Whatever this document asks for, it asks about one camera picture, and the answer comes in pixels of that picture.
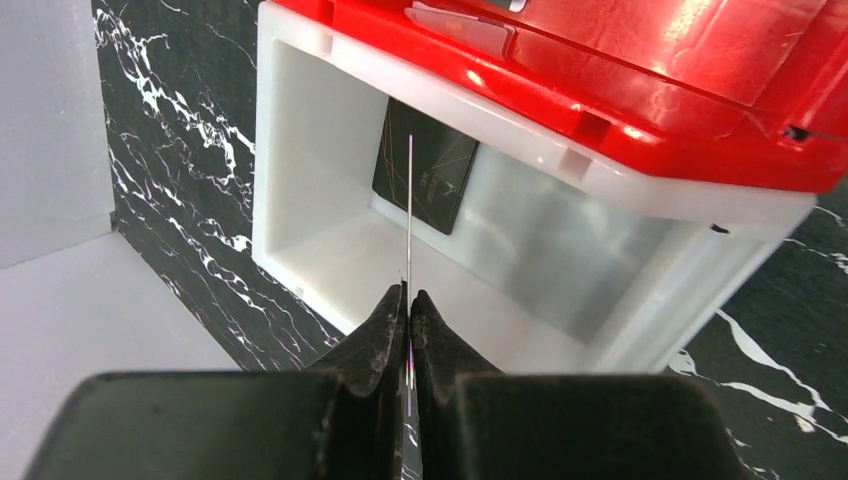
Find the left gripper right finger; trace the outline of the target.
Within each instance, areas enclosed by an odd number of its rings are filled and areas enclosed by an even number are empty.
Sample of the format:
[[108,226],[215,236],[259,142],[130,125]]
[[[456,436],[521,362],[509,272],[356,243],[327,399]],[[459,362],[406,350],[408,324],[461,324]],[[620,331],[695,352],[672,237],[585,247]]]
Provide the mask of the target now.
[[663,375],[507,374],[420,291],[411,306],[427,479],[742,479],[720,415]]

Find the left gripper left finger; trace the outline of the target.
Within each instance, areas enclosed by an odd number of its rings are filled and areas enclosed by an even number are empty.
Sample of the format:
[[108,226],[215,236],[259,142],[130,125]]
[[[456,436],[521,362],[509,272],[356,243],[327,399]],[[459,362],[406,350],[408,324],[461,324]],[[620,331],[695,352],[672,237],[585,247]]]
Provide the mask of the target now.
[[406,287],[302,370],[110,372],[80,383],[29,479],[396,479]]

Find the black card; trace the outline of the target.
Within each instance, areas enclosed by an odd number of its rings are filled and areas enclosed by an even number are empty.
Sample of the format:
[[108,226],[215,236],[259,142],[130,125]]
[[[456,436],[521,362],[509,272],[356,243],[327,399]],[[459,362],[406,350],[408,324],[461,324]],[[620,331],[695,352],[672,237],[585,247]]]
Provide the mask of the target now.
[[402,103],[388,101],[372,190],[450,235],[479,141]]

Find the white silver card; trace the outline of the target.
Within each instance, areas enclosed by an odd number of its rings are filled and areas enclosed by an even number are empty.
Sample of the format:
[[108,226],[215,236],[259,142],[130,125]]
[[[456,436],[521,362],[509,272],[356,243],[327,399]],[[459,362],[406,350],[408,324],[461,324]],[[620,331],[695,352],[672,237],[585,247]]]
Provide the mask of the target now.
[[514,45],[516,28],[487,13],[463,13],[423,1],[413,1],[403,12],[412,23],[493,58],[506,60]]

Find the white plastic bin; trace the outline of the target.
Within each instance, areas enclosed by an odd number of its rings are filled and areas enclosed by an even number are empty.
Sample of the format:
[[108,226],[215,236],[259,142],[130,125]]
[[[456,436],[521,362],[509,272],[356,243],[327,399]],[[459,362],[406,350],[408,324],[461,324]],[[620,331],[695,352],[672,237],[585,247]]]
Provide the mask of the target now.
[[270,2],[257,61],[252,257],[346,334],[406,280],[391,98],[481,143],[453,232],[412,220],[412,288],[506,371],[663,370],[816,202],[637,173]]

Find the red plastic bin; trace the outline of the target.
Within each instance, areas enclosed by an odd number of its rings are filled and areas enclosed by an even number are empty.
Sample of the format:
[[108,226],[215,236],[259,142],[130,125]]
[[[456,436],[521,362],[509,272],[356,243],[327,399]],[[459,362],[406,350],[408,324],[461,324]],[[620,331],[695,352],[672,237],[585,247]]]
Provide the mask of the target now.
[[506,60],[412,2],[286,8],[643,174],[823,193],[847,172],[843,1],[423,1],[514,26]]

